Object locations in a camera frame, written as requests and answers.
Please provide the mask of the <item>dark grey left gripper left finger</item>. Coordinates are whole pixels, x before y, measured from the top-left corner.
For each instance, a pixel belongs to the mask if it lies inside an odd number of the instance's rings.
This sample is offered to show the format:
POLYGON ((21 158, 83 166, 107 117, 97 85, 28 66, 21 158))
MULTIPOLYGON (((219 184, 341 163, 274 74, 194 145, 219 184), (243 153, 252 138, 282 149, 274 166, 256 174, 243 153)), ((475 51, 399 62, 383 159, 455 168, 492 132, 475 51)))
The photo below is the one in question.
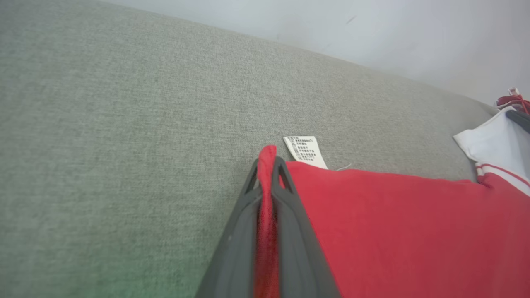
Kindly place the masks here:
POLYGON ((197 298, 253 298, 257 225, 261 188, 258 160, 252 164, 240 196, 201 280, 197 298))

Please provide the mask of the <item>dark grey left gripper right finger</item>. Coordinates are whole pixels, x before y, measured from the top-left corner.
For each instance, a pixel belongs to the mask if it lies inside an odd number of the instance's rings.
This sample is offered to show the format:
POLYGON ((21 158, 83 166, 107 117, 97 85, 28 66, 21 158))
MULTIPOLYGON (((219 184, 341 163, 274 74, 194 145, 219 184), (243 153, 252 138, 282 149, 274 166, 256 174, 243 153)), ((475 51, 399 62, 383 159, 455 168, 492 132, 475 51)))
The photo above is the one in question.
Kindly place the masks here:
POLYGON ((286 162, 276 157, 271 196, 277 212, 279 290, 282 298, 340 298, 286 162))

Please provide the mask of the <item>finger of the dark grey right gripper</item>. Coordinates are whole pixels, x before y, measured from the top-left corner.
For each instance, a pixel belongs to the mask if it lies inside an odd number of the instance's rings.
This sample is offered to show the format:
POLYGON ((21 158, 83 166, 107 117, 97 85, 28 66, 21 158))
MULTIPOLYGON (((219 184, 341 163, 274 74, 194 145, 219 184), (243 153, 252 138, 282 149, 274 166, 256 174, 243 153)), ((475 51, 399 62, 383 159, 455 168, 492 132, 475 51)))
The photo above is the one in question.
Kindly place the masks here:
POLYGON ((508 110, 506 117, 530 134, 530 115, 519 110, 508 110))

